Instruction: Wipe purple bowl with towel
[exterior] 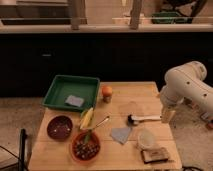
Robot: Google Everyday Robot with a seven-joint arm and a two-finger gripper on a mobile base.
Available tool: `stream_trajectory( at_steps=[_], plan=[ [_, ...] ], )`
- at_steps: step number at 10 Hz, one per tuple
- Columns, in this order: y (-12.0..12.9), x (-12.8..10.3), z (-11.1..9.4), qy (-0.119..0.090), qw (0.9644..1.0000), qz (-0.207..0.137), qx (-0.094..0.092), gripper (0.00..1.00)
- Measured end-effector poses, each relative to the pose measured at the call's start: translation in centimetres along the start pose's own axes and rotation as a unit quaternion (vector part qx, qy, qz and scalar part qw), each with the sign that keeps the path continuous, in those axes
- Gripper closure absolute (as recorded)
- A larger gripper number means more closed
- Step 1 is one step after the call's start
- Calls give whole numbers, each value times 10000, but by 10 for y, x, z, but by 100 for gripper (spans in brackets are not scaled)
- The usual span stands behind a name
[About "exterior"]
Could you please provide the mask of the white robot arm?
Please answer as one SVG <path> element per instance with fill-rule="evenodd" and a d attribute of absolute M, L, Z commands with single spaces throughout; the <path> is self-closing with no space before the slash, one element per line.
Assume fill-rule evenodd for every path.
<path fill-rule="evenodd" d="M 199 61 L 173 67 L 165 73 L 165 85 L 159 93 L 163 105 L 163 123 L 170 122 L 175 114 L 175 107 L 184 98 L 191 100 L 205 112 L 213 114 L 213 87 L 203 82 L 206 76 L 207 69 Z"/>

